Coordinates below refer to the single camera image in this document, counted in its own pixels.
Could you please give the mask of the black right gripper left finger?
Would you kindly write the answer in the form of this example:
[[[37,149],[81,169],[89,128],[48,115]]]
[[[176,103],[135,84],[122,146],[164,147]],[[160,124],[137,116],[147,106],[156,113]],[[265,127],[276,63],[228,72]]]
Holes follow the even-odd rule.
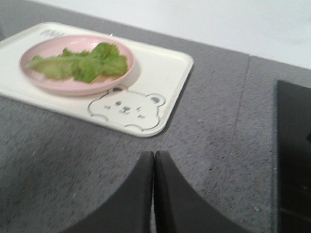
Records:
[[[154,153],[144,151],[117,191],[65,233],[149,233]]]

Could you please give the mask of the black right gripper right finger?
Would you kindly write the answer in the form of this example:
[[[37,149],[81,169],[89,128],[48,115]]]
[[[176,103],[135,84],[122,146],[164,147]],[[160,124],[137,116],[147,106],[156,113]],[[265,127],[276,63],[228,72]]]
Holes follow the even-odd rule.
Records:
[[[186,181],[167,151],[155,154],[154,210],[158,233],[243,233]]]

